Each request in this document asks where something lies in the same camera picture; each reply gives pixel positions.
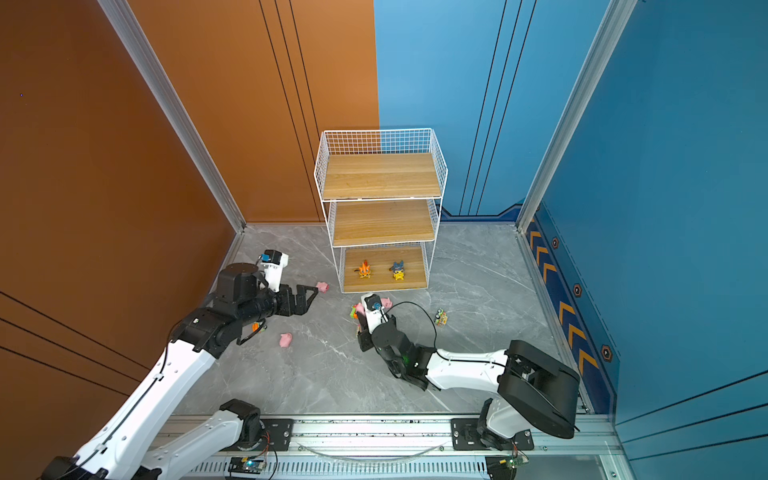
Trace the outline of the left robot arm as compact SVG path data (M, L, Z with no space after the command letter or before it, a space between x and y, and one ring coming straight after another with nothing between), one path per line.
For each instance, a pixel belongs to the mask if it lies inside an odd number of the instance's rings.
M272 316L309 310L319 290L282 283L286 264L285 255L269 250L258 263L221 270L209 298L171 329L158 361L114 416L74 456L55 457L42 478L180 479L226 447L265 442L260 409L232 399L191 431L151 447L189 390L230 345L243 345Z

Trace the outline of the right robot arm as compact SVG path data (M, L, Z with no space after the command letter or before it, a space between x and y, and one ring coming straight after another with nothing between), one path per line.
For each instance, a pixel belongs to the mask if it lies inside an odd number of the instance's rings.
M411 342L392 316L356 313L362 351L375 350L397 379L420 388L491 393L469 443L496 450L530 449L532 429L574 437L580 375L533 345L513 340L505 350L461 354Z

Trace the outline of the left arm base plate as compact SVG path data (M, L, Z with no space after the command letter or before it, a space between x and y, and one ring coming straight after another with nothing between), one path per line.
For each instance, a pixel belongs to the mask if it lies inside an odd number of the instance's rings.
M289 450L294 420L291 418L262 418L259 424L247 425L241 438L224 451L262 452L264 450L286 452Z

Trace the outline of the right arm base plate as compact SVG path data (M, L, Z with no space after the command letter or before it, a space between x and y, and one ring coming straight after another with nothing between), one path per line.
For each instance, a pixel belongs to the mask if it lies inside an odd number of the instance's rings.
M450 420L451 439L456 451L498 450L533 451L533 436L529 430L519 432L511 438L502 437L489 429L479 426L476 418L453 418Z

